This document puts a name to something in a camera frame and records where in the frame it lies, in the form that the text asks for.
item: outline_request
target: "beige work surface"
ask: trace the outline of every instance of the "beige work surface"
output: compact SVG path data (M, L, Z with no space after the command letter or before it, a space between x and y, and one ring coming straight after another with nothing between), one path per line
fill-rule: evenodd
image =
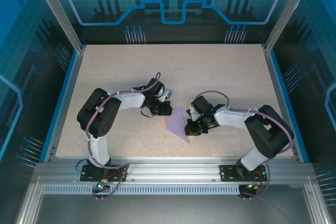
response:
M257 109L279 104L261 45L95 45L87 46L62 130L56 156L86 157L87 140L77 113L96 88L129 90L146 85L160 71L172 91L171 106L187 110L202 91L218 90L232 108ZM205 94L213 105L226 103L219 94ZM108 133L113 157L240 157L253 147L246 130L230 126L185 142L165 128L164 117L152 119L140 109L120 111ZM282 156L292 156L292 151Z

